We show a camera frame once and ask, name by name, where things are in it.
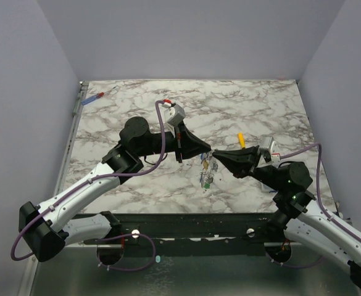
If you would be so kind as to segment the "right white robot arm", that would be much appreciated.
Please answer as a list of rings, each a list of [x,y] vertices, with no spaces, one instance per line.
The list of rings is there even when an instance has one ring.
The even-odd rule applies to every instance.
[[[213,156],[235,178],[252,177],[276,191],[278,209],[266,226],[271,240],[286,237],[311,248],[347,271],[361,289],[361,232],[328,210],[319,193],[309,192],[313,180],[304,162],[281,163],[285,156],[259,146],[215,150]]]

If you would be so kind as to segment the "blue handled screwdriver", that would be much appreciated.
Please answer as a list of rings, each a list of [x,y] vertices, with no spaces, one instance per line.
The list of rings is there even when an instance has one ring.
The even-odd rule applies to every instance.
[[[94,102],[94,101],[96,101],[96,100],[104,97],[105,95],[111,93],[111,92],[112,92],[113,90],[115,90],[116,88],[117,88],[117,87],[114,86],[113,88],[109,89],[109,90],[106,91],[106,92],[100,92],[100,93],[97,93],[97,94],[95,94],[95,95],[93,95],[93,96],[90,96],[90,97],[82,100],[82,101],[81,101],[81,105],[82,105],[82,106],[88,105],[88,104],[90,104],[90,103],[92,103],[92,102]]]

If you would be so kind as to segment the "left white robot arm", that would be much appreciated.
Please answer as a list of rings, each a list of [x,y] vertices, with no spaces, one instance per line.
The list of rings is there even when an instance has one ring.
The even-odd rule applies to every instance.
[[[76,224],[74,216],[104,193],[128,179],[148,174],[141,157],[174,153],[178,162],[209,152],[210,145],[179,122],[175,132],[152,133],[143,117],[132,117],[120,131],[120,140],[101,162],[67,190],[39,205],[32,202],[19,209],[19,235],[38,261],[54,258],[67,244],[89,239],[113,243],[119,235],[113,215],[98,214]]]

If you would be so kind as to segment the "clear plastic screw box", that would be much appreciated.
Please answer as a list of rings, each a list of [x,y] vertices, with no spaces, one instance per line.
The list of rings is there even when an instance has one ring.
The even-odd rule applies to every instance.
[[[261,190],[262,190],[262,192],[266,192],[266,193],[276,192],[275,189],[272,189],[270,186],[268,186],[268,185],[266,185],[264,183],[261,184]]]

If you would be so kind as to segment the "yellow handled screwdriver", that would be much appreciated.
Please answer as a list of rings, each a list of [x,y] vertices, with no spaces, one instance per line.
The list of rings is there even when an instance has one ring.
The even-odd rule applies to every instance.
[[[245,143],[245,139],[242,133],[238,133],[238,141],[239,141],[239,145],[241,146],[242,149],[246,148],[246,143]]]

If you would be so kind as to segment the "left aluminium side rail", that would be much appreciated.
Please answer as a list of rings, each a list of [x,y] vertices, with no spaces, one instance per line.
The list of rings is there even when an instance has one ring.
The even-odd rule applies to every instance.
[[[70,163],[70,156],[72,154],[74,140],[75,140],[78,125],[80,122],[81,109],[82,109],[81,102],[83,99],[86,98],[86,95],[88,92],[88,86],[89,86],[88,81],[80,82],[80,90],[76,96],[76,101],[74,103],[74,106],[73,106],[73,109],[71,112],[72,121],[71,121],[70,129],[69,129],[69,133],[67,136],[67,141],[65,143],[64,154],[62,156],[62,160],[60,163],[59,174],[56,179],[56,183],[55,183],[55,187],[54,187],[52,196],[55,196],[55,195],[61,193],[63,190],[63,187],[64,187],[65,178],[66,178],[67,170],[68,170],[68,165]]]

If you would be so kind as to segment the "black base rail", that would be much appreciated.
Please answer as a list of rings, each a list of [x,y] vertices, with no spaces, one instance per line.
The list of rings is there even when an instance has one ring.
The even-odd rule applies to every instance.
[[[152,248],[166,257],[202,257],[249,255],[264,256],[266,247],[281,247],[282,230],[273,229],[273,213],[196,213],[151,214],[115,213],[115,226],[109,237],[129,234],[134,230],[146,238],[129,237],[110,242],[89,239],[110,251],[124,246],[128,257],[148,257]]]

